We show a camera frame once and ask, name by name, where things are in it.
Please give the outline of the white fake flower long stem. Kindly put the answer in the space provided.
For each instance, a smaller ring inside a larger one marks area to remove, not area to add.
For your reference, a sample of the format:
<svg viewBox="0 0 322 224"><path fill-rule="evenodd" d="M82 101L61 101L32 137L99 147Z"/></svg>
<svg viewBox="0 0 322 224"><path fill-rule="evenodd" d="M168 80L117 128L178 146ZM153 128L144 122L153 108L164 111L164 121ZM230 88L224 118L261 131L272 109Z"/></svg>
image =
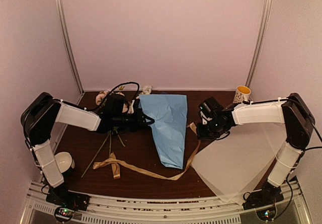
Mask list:
<svg viewBox="0 0 322 224"><path fill-rule="evenodd" d="M145 85L143 86L140 95L150 95L152 92L152 86L151 85Z"/></svg>

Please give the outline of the blue wrapping paper sheet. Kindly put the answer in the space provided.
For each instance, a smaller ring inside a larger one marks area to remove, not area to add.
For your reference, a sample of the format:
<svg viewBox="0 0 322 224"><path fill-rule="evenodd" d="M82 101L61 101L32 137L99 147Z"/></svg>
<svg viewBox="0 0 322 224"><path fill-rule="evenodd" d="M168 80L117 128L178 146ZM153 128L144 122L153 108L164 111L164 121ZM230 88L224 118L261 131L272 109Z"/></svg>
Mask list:
<svg viewBox="0 0 322 224"><path fill-rule="evenodd" d="M168 168L183 169L188 102L186 95L140 95L143 113L152 118L153 141L160 162Z"/></svg>

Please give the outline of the beige ribbon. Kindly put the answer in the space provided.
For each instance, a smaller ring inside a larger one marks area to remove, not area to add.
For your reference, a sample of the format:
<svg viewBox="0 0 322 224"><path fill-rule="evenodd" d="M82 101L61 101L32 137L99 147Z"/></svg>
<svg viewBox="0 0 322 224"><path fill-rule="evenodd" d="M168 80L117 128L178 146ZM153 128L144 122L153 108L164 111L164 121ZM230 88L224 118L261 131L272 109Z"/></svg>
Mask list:
<svg viewBox="0 0 322 224"><path fill-rule="evenodd" d="M200 149L195 123L188 123L186 130L182 169L165 167L161 163L149 129L142 133L114 130L98 147L89 164L89 172L102 174L103 179L111 180L128 179L129 172L134 176L133 179L143 177L164 181L200 182L200 177L192 166Z"/></svg>

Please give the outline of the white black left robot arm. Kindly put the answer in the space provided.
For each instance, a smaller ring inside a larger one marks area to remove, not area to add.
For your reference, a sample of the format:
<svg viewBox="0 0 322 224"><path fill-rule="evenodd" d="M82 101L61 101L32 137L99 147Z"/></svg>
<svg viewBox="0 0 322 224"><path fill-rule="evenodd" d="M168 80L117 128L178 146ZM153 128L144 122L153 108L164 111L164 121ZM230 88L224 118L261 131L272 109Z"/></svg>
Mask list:
<svg viewBox="0 0 322 224"><path fill-rule="evenodd" d="M107 133L117 128L135 132L153 123L154 119L143 112L139 99L128 103L124 96L118 94L108 95L103 104L88 109L43 92L21 116L26 144L47 183L55 188L53 198L62 206L72 202L72 194L60 186L64 183L64 177L58 168L51 143L52 132L59 125Z"/></svg>

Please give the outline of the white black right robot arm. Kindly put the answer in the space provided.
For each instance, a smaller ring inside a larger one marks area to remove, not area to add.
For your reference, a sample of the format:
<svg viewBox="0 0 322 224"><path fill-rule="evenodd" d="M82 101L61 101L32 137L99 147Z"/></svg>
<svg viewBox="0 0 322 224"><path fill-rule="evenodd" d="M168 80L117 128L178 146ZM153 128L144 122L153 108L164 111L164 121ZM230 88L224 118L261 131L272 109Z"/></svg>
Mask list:
<svg viewBox="0 0 322 224"><path fill-rule="evenodd" d="M276 159L268 186L258 193L258 201L265 205L277 197L276 188L296 168L315 129L315 119L298 93L227 107L210 97L199 110L197 136L213 141L207 147L214 154L210 163L229 173L254 176L255 168Z"/></svg>

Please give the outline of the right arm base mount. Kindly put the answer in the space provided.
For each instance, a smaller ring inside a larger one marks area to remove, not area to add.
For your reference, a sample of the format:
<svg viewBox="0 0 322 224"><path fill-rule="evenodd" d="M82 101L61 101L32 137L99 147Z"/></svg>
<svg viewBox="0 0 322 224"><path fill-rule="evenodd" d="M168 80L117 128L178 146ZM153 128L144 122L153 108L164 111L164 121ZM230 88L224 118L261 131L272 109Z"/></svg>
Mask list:
<svg viewBox="0 0 322 224"><path fill-rule="evenodd" d="M254 209L261 221L268 222L277 216L276 203L283 201L284 197L281 187L275 187L265 182L261 190L252 193L246 192L243 199L244 210Z"/></svg>

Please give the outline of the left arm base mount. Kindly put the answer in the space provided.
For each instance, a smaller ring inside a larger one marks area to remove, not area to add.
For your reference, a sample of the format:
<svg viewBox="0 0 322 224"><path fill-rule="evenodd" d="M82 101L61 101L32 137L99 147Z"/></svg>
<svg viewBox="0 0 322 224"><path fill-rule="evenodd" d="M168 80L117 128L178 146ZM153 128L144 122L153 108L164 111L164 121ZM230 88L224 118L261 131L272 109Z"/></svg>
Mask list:
<svg viewBox="0 0 322 224"><path fill-rule="evenodd" d="M46 183L41 192L46 195L47 202L57 205L53 215L59 223L70 221L79 210L86 211L90 201L87 194L69 191L66 182L55 188Z"/></svg>

